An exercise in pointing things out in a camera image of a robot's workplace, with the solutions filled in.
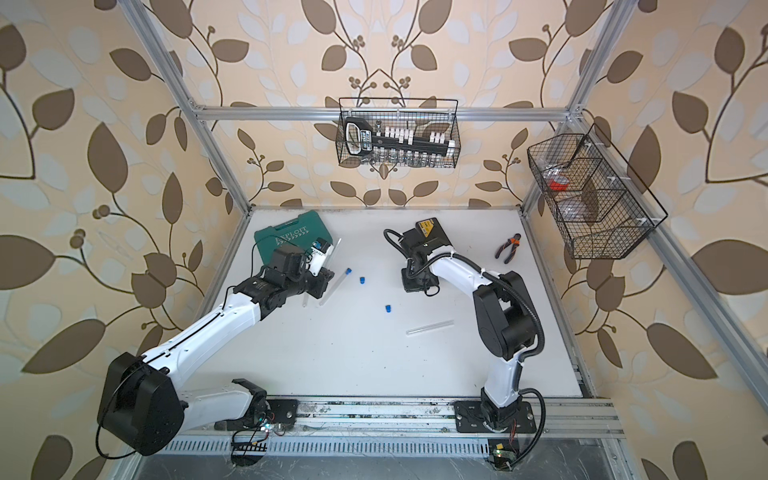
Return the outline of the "aluminium frame post right rear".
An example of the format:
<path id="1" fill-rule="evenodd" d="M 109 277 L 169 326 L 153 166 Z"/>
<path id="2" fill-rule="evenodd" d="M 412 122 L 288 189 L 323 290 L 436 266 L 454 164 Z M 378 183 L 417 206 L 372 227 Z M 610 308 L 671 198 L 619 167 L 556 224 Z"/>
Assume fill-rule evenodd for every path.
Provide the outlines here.
<path id="1" fill-rule="evenodd" d="M 519 109 L 518 112 L 521 114 L 519 121 L 555 121 L 558 123 L 557 132 L 575 128 L 583 120 L 583 112 L 587 107 L 589 96 L 598 82 L 598 77 L 606 65 L 608 57 L 627 27 L 636 5 L 636 1 L 630 0 L 613 2 L 605 26 L 564 109 Z"/>

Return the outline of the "green plastic tool case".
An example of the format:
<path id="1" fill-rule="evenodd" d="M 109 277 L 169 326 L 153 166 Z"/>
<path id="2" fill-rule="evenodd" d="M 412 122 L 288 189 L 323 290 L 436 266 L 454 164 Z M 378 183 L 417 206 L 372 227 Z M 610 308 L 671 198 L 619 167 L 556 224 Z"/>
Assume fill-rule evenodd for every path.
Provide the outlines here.
<path id="1" fill-rule="evenodd" d="M 254 243 L 263 264 L 268 264 L 273 252 L 283 243 L 291 243 L 310 251 L 318 239 L 335 244 L 330 231 L 316 211 L 308 211 L 275 226 L 254 233 Z"/>

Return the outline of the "black flat tool case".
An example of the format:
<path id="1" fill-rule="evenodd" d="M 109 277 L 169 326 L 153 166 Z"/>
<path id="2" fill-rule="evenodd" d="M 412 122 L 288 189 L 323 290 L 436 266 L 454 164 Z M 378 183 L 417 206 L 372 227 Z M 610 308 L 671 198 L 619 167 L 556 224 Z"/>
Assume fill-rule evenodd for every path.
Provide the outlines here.
<path id="1" fill-rule="evenodd" d="M 419 236 L 419 244 L 430 251 L 441 247 L 451 247 L 452 243 L 436 217 L 418 221 L 415 229 Z"/>

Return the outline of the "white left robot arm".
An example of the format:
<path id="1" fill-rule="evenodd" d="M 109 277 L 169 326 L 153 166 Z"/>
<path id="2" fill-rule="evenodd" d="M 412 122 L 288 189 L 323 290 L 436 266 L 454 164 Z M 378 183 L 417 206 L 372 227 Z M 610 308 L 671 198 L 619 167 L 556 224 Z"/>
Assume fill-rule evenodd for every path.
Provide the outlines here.
<path id="1" fill-rule="evenodd" d="M 227 387 L 195 391 L 184 386 L 214 354 L 288 298 L 321 298 L 334 276 L 325 266 L 333 251 L 323 239 L 309 250 L 283 243 L 258 273 L 227 289 L 223 302 L 188 328 L 141 354 L 118 356 L 108 367 L 97 430 L 148 456 L 179 433 L 211 423 L 258 429 L 268 422 L 266 392 L 251 381 L 236 378 Z"/>

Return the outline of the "orange black pliers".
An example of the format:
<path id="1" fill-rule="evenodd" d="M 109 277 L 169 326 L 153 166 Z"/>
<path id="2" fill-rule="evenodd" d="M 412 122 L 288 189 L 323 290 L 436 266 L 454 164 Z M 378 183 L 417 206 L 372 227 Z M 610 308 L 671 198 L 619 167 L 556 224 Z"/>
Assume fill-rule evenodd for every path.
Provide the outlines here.
<path id="1" fill-rule="evenodd" d="M 512 237 L 508 238 L 501 246 L 497 248 L 494 257 L 496 259 L 500 259 L 503 254 L 506 254 L 506 256 L 503 259 L 503 263 L 505 265 L 509 264 L 517 253 L 517 250 L 520 246 L 521 239 L 522 239 L 522 235 L 520 233 L 514 234 Z"/>

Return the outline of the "aluminium frame post left rear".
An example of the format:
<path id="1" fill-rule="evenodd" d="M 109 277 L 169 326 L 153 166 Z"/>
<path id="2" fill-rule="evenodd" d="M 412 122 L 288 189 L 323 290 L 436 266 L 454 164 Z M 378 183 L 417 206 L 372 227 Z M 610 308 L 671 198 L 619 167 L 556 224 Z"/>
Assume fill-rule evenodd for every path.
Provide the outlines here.
<path id="1" fill-rule="evenodd" d="M 249 216 L 252 210 L 250 202 L 218 146 L 213 133 L 205 121 L 197 116 L 198 105 L 177 71 L 169 51 L 165 49 L 160 34 L 153 27 L 145 5 L 141 1 L 132 0 L 118 1 L 118 5 L 157 68 L 174 101 L 189 122 L 192 132 L 201 143 L 211 163 L 211 167 L 231 194 L 234 205 L 243 215 Z"/>

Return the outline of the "aluminium frame post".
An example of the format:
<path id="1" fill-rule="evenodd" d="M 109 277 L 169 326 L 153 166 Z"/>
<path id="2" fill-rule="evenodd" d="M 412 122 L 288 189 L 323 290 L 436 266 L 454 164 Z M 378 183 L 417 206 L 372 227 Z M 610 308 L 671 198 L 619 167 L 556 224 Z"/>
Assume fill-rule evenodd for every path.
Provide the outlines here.
<path id="1" fill-rule="evenodd" d="M 583 120 L 583 112 L 587 107 L 589 96 L 598 82 L 598 77 L 606 65 L 608 57 L 627 27 L 636 5 L 636 1 L 630 0 L 613 2 L 605 26 L 564 109 L 519 109 L 518 112 L 521 114 L 519 121 L 555 121 L 558 123 L 557 132 L 575 128 Z"/>
<path id="2" fill-rule="evenodd" d="M 218 146 L 213 133 L 205 121 L 197 116 L 198 105 L 177 71 L 169 51 L 165 49 L 160 34 L 153 27 L 145 5 L 141 1 L 132 0 L 118 1 L 118 5 L 157 68 L 174 101 L 189 122 L 192 132 L 201 143 L 211 163 L 211 167 L 231 194 L 234 205 L 243 215 L 249 216 L 252 210 L 250 202 Z"/>

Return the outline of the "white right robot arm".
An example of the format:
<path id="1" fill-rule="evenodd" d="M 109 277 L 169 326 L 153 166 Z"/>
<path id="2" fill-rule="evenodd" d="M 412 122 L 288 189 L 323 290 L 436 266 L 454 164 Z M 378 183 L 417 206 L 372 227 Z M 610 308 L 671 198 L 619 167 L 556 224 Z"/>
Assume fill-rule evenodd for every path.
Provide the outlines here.
<path id="1" fill-rule="evenodd" d="M 442 280 L 465 293 L 474 306 L 479 337 L 492 354 L 480 394 L 480 414 L 492 430 L 504 431 L 522 407 L 520 387 L 526 359 L 542 353 L 545 334 L 522 277 L 488 271 L 455 251 L 435 218 L 384 237 L 406 259 L 401 280 L 406 292 L 429 295 Z"/>

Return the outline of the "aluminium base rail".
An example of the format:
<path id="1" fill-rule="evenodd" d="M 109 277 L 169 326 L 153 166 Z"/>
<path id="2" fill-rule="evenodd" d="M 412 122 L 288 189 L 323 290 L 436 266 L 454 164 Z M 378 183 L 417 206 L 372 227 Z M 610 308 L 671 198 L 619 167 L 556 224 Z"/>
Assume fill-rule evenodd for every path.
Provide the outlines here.
<path id="1" fill-rule="evenodd" d="M 273 456 L 504 457 L 537 442 L 597 446 L 617 466 L 627 456 L 612 402 L 594 398 L 527 395 L 504 427 L 488 427 L 469 398 L 267 397 L 254 426 L 219 421 L 194 427 L 161 445 L 162 454 L 226 452 Z"/>

